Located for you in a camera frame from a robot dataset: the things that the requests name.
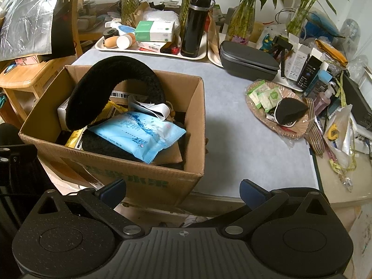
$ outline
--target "white tray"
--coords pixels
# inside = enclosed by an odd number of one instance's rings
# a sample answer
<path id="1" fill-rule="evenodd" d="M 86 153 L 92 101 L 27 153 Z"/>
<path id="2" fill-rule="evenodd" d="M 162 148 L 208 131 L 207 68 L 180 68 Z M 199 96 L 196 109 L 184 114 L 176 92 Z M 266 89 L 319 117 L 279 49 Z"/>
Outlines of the white tray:
<path id="1" fill-rule="evenodd" d="M 135 52 L 135 53 L 147 53 L 150 55 L 161 55 L 161 56 L 167 56 L 167 57 L 178 57 L 180 59 L 186 59 L 186 60 L 201 60 L 207 55 L 207 33 L 203 33 L 202 41 L 200 43 L 200 48 L 199 48 L 199 53 L 197 57 L 186 57 L 181 55 L 179 52 L 178 55 L 172 55 L 170 53 L 161 53 L 161 52 L 152 52 L 152 51 L 142 51 L 138 50 L 137 43 L 133 44 L 130 48 L 128 49 L 120 49 L 119 47 L 116 48 L 106 48 L 103 45 L 103 40 L 104 37 L 100 38 L 95 47 L 97 50 L 100 51 L 115 51 L 115 52 Z"/>
<path id="2" fill-rule="evenodd" d="M 225 39 L 225 34 L 223 33 L 219 33 L 219 43 L 221 44 L 223 42 L 223 40 Z M 253 43 L 253 42 L 249 42 L 249 46 L 251 47 L 256 47 L 256 44 Z M 215 64 L 216 66 L 219 66 L 219 67 L 222 67 L 222 64 L 221 64 L 221 59 L 219 58 L 219 55 L 216 55 L 212 48 L 210 46 L 208 46 L 208 59 L 213 63 Z M 297 87 L 297 86 L 292 86 L 290 85 L 287 80 L 285 78 L 282 78 L 280 76 L 280 70 L 278 70 L 278 74 L 275 76 L 274 80 L 273 80 L 274 83 L 277 83 L 279 85 L 282 85 L 284 87 L 287 87 L 287 88 L 291 88 L 293 90 L 296 90 L 298 92 L 303 92 L 304 90 L 302 90 L 301 88 Z"/>

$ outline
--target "small tripod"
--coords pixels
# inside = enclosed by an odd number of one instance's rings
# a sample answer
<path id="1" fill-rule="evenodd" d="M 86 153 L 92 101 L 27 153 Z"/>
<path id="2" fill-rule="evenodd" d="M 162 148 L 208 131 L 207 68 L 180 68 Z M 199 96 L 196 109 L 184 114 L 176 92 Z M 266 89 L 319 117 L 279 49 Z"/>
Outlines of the small tripod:
<path id="1" fill-rule="evenodd" d="M 284 67 L 285 67 L 285 50 L 291 51 L 293 45 L 283 39 L 280 36 L 275 36 L 273 40 L 273 47 L 268 51 L 269 54 L 274 54 L 274 59 L 277 59 L 280 55 L 280 68 L 281 68 L 281 77 L 284 78 Z"/>

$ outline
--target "tape roll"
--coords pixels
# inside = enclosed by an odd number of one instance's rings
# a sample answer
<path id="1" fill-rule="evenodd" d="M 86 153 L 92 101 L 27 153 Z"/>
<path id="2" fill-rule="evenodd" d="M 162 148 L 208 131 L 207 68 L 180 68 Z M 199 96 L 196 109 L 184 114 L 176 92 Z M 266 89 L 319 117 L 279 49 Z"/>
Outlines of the tape roll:
<path id="1" fill-rule="evenodd" d="M 106 39 L 111 38 L 113 36 L 118 36 L 119 31 L 116 28 L 110 28 L 103 32 L 103 37 Z"/>

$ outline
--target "pink label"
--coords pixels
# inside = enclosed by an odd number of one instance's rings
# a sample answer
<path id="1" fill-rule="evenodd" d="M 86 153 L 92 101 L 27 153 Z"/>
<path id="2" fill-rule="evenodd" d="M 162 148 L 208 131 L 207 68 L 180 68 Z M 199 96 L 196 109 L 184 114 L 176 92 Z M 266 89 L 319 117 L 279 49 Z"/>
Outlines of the pink label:
<path id="1" fill-rule="evenodd" d="M 248 45 L 249 39 L 247 39 L 247 38 L 241 38 L 241 37 L 238 37 L 238 36 L 233 36 L 232 39 L 231 39 L 231 41 L 234 42 L 234 43 Z"/>

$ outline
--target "white tablecloth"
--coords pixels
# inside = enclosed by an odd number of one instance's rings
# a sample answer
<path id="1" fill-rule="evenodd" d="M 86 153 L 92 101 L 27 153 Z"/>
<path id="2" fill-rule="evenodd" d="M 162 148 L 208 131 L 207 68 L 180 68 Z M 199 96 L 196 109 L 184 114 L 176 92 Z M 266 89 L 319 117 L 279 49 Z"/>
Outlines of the white tablecloth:
<path id="1" fill-rule="evenodd" d="M 195 192 L 239 197 L 239 184 L 250 179 L 266 190 L 313 187 L 318 182 L 305 140 L 291 149 L 259 122 L 248 109 L 244 89 L 252 82 L 230 75 L 210 63 L 139 53 L 101 52 L 91 49 L 73 65 L 93 65 L 114 55 L 138 59 L 154 70 L 201 76 L 205 84 L 205 175 Z"/>

